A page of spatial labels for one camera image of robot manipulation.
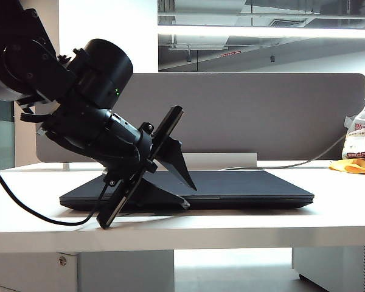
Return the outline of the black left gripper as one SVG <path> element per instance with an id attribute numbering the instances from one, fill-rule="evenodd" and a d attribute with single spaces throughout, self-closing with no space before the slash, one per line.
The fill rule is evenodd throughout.
<path id="1" fill-rule="evenodd" d="M 185 198 L 143 178 L 145 172 L 156 171 L 158 161 L 187 187 L 197 190 L 184 160 L 182 143 L 170 136 L 182 114 L 181 106 L 171 107 L 158 128 L 148 122 L 135 128 L 117 114 L 110 116 L 108 127 L 97 141 L 102 149 L 97 161 L 105 166 L 103 181 L 114 189 L 97 215 L 103 229 L 111 226 L 121 210 L 190 207 Z"/>

